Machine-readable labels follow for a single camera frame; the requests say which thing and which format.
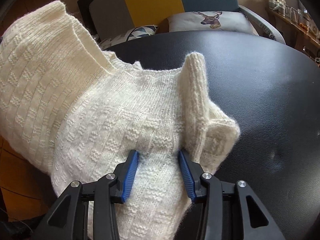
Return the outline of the white blue patterned pillow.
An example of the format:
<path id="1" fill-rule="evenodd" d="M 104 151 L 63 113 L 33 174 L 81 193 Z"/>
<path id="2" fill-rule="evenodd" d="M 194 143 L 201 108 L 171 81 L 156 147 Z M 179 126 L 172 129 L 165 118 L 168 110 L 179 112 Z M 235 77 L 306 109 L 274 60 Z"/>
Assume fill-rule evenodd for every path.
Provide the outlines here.
<path id="1" fill-rule="evenodd" d="M 118 45 L 120 43 L 135 40 L 138 38 L 152 36 L 155 35 L 157 29 L 158 26 L 154 24 L 135 27 L 131 30 L 128 30 L 126 33 L 120 34 L 114 38 L 104 39 L 99 43 L 99 47 L 102 50 L 106 50 L 107 48 Z"/>

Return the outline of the white deer print pillow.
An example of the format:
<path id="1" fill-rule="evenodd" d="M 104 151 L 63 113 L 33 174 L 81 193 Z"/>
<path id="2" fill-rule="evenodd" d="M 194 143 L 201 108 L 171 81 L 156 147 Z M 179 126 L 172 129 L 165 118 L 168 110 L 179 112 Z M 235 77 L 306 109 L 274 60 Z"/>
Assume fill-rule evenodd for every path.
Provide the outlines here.
<path id="1" fill-rule="evenodd" d="M 168 17 L 169 31 L 232 31 L 258 36 L 246 16 L 230 11 L 193 11 Z"/>

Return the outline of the cream knitted sweater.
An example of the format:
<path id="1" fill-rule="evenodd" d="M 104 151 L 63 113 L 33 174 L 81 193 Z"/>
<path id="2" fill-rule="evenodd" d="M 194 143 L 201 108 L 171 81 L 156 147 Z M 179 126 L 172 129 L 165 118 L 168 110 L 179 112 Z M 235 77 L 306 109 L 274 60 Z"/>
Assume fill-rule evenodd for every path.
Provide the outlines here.
<path id="1" fill-rule="evenodd" d="M 60 1 L 17 19 L 1 42 L 1 136 L 61 194 L 96 181 L 130 150 L 139 165 L 117 208 L 121 239 L 173 239 L 190 206 L 177 153 L 214 173 L 240 129 L 208 95 L 202 54 L 147 70 L 103 51 Z"/>

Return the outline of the grey yellow blue sofa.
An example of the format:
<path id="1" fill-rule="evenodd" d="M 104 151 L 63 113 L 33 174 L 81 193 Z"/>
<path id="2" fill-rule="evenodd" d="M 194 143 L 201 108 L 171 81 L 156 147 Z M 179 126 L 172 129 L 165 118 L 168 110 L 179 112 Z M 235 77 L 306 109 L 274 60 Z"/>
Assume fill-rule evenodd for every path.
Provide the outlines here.
<path id="1" fill-rule="evenodd" d="M 240 12 L 249 22 L 258 25 L 266 36 L 285 43 L 279 31 L 264 18 L 239 5 L 238 0 L 91 0 L 89 15 L 100 40 L 114 38 L 135 27 L 157 25 L 169 32 L 168 17 L 193 11 Z"/>

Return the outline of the cluttered wooden shelf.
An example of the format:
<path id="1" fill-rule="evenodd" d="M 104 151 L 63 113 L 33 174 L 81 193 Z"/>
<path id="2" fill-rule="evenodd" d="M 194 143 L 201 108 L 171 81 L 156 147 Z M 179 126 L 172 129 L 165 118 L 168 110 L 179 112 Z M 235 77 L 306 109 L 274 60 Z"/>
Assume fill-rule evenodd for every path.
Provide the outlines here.
<path id="1" fill-rule="evenodd" d="M 307 12 L 286 5 L 285 0 L 268 0 L 266 12 L 288 46 L 319 64 L 319 29 Z"/>

